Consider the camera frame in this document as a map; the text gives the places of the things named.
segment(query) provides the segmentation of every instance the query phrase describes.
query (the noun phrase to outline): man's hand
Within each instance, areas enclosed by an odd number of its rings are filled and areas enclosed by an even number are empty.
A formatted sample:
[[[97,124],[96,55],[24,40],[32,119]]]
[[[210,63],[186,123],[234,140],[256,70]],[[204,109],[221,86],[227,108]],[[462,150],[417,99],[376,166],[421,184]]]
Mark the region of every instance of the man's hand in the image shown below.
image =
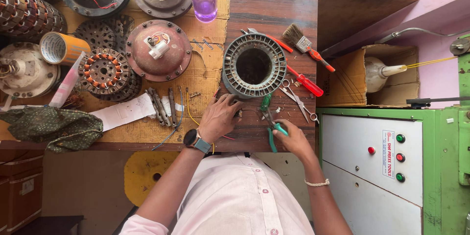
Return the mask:
[[[308,143],[307,138],[301,129],[286,119],[278,119],[275,120],[275,122],[284,124],[285,127],[287,127],[287,132],[289,133],[289,136],[285,136],[279,130],[273,130],[274,136],[276,136],[284,145],[284,150],[290,151],[302,162],[306,159],[315,157],[315,153],[310,147],[310,143]]]
[[[242,120],[240,117],[234,118],[235,112],[243,106],[241,101],[232,105],[235,97],[235,94],[225,94],[219,100],[215,97],[211,99],[199,125],[199,134],[204,141],[215,142],[219,137],[231,132],[235,124]]]

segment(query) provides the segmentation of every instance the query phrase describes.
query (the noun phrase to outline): green machine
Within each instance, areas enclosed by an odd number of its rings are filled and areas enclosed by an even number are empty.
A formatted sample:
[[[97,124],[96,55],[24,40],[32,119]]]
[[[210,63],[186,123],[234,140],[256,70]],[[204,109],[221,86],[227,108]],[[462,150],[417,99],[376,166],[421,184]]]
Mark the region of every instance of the green machine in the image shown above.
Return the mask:
[[[354,234],[470,234],[470,34],[450,48],[459,98],[317,108],[323,171]],[[420,108],[432,101],[460,105]]]

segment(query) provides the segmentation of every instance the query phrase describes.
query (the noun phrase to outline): paint brush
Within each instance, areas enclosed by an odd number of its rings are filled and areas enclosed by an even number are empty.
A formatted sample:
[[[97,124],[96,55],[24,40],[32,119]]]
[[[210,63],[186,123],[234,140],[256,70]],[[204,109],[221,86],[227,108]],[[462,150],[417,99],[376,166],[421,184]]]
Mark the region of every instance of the paint brush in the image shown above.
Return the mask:
[[[312,42],[305,37],[302,30],[294,23],[292,23],[289,27],[287,27],[286,31],[282,34],[282,37],[291,45],[294,45],[303,53],[309,53],[312,58],[316,61],[321,62],[326,69],[330,72],[334,72],[335,69],[328,64],[321,55],[312,49]]]

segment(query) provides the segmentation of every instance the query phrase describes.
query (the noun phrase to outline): brush bristles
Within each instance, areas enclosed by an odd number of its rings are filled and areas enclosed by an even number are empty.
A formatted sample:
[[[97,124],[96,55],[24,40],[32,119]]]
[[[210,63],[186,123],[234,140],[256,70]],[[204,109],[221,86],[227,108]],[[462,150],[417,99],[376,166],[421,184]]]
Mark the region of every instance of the brush bristles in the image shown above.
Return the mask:
[[[303,35],[302,30],[296,24],[292,23],[287,27],[282,37],[291,45],[296,45]]]

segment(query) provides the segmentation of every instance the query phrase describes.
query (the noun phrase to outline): watch face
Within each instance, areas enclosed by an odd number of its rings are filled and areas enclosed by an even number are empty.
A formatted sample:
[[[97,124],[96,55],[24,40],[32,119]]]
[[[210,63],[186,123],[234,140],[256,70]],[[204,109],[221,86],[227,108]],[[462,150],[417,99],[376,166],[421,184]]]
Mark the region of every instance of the watch face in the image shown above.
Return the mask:
[[[183,140],[184,145],[191,146],[196,141],[196,138],[197,138],[197,130],[196,129],[189,130],[188,132],[186,132],[186,135],[184,136],[184,140]]]

